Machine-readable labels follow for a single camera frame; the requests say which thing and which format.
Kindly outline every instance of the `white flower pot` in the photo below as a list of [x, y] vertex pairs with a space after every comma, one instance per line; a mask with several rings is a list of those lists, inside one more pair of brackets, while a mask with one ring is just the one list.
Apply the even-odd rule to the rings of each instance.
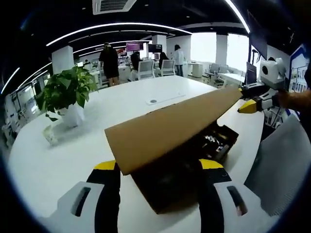
[[68, 109], [62, 108], [59, 110], [65, 125], [68, 127], [76, 127], [84, 121], [84, 109], [77, 103], [69, 105]]

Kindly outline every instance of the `curved ceiling light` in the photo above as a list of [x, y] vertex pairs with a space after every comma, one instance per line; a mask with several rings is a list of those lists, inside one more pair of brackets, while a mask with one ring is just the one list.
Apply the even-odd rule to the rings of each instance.
[[[151, 41], [151, 40], [126, 40], [126, 41], [111, 42], [110, 44], [118, 44], [118, 43], [126, 43], [126, 42], [150, 42], [150, 41]], [[99, 47], [99, 46], [104, 46], [104, 44], [95, 45], [95, 46], [91, 46], [91, 47], [88, 47], [88, 48], [84, 48], [84, 49], [75, 51], [75, 52], [73, 52], [73, 53], [81, 52], [81, 51], [83, 51], [83, 50], [88, 50], [88, 49], [92, 49], [92, 48], [96, 48], [96, 47]]]
[[52, 64], [52, 62], [48, 63], [47, 65], [43, 66], [42, 68], [40, 68], [39, 70], [37, 70], [35, 73], [33, 73], [31, 76], [29, 76], [25, 81], [23, 81], [23, 83], [21, 85], [18, 86], [18, 88], [16, 89], [19, 90], [21, 86], [24, 85], [25, 82], [27, 82], [32, 76], [34, 76], [36, 73], [38, 73], [39, 71], [43, 70], [45, 67], [49, 66], [50, 64]]
[[79, 57], [83, 57], [83, 56], [85, 56], [85, 55], [88, 55], [88, 54], [91, 54], [91, 53], [96, 53], [96, 52], [99, 52], [99, 51], [103, 51], [103, 49], [102, 49], [102, 50], [92, 51], [92, 52], [87, 52], [87, 53], [85, 53], [85, 54], [79, 55]]
[[90, 36], [95, 36], [95, 35], [102, 35], [102, 34], [109, 34], [109, 33], [120, 33], [120, 32], [147, 32], [147, 33], [158, 33], [158, 34], [165, 34], [165, 35], [175, 35], [173, 33], [164, 33], [164, 32], [157, 32], [157, 31], [150, 31], [150, 30], [118, 30], [118, 31], [110, 31], [110, 32], [102, 32], [102, 33], [95, 33], [95, 34], [91, 34], [91, 35], [86, 35], [83, 37], [80, 37], [78, 39], [74, 39], [69, 41], [69, 43], [81, 40], [81, 39], [85, 39], [85, 38], [89, 38]]
[[119, 25], [141, 25], [141, 26], [153, 26], [153, 27], [160, 27], [160, 28], [167, 28], [167, 29], [171, 29], [171, 30], [175, 30], [175, 31], [180, 31], [183, 33], [188, 33], [190, 35], [192, 35], [191, 32], [179, 29], [179, 28], [173, 28], [170, 26], [165, 26], [165, 25], [159, 25], [159, 24], [153, 24], [153, 23], [108, 23], [108, 24], [101, 24], [101, 25], [96, 25], [96, 26], [92, 26], [92, 27], [88, 27], [88, 28], [83, 28], [74, 32], [71, 32], [69, 34], [66, 34], [64, 36], [61, 36], [60, 38], [57, 38], [56, 40], [51, 41], [50, 43], [48, 43], [46, 46], [50, 46], [51, 44], [54, 44], [55, 42], [62, 40], [68, 36], [74, 35], [76, 33], [80, 33], [83, 31], [87, 31], [87, 30], [91, 30], [91, 29], [95, 29], [95, 28], [101, 28], [101, 27], [108, 27], [108, 26], [119, 26]]
[[245, 27], [247, 33], [249, 34], [251, 31], [249, 30], [249, 27], [248, 27], [245, 19], [243, 18], [242, 14], [239, 12], [238, 8], [233, 4], [233, 2], [231, 0], [225, 0], [225, 2], [231, 7], [231, 9], [234, 11], [236, 16], [239, 18], [239, 20], [241, 21], [241, 23]]
[[[118, 46], [118, 47], [113, 47], [114, 49], [120, 49], [120, 48], [126, 48], [126, 46]], [[81, 54], [79, 55], [79, 57], [83, 57], [85, 55], [88, 55], [88, 54], [91, 54], [91, 53], [96, 53], [96, 52], [99, 52], [99, 51], [103, 51], [103, 49], [101, 50], [95, 50], [95, 51], [92, 51], [92, 52], [88, 52], [88, 53], [84, 53], [84, 54]]]
[[13, 78], [13, 76], [19, 71], [19, 69], [20, 69], [20, 67], [17, 68], [17, 69], [14, 71], [14, 73], [11, 75], [11, 77], [8, 79], [8, 81], [5, 83], [4, 87], [3, 87], [2, 90], [1, 90], [1, 94], [4, 92], [6, 86], [9, 84], [9, 82], [10, 82], [10, 80]]
[[31, 80], [31, 82], [33, 82], [34, 80], [39, 78], [41, 75], [45, 74], [46, 72], [48, 72], [48, 70], [46, 70], [46, 71], [42, 72], [41, 74], [37, 75], [34, 79]]

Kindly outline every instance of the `monitor screen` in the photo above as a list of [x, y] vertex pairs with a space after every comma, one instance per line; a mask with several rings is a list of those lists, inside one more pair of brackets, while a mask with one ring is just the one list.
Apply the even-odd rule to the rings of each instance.
[[249, 26], [251, 33], [249, 34], [249, 40], [252, 46], [267, 60], [267, 40], [265, 38], [265, 30], [258, 24], [254, 16], [248, 12]]
[[143, 50], [144, 46], [142, 43], [137, 43], [137, 42], [127, 42], [126, 43], [126, 51], [139, 51]]
[[162, 45], [148, 44], [149, 52], [162, 52]]
[[250, 64], [249, 62], [246, 63], [247, 70], [246, 70], [246, 84], [252, 84], [257, 82], [257, 67]]

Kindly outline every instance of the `air conditioning vent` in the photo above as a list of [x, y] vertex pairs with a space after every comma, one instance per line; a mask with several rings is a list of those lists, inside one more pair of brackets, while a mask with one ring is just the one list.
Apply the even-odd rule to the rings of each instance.
[[93, 14], [129, 11], [137, 0], [93, 0]]

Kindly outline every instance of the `green leaves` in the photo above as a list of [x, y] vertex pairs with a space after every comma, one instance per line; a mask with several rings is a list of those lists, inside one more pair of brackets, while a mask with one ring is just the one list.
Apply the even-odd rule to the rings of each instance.
[[77, 103], [84, 108], [84, 104], [86, 103], [86, 99], [83, 97], [83, 95], [79, 92], [76, 93], [77, 97]]
[[[50, 111], [59, 114], [59, 109], [68, 109], [71, 104], [75, 103], [84, 108], [85, 102], [89, 101], [89, 93], [95, 90], [97, 90], [95, 79], [88, 70], [73, 67], [53, 75], [36, 100], [41, 112]], [[46, 117], [52, 121], [57, 120], [48, 114]]]
[[64, 79], [64, 78], [59, 78], [59, 81], [66, 87], [66, 89], [68, 89], [68, 87], [71, 83], [71, 80]]

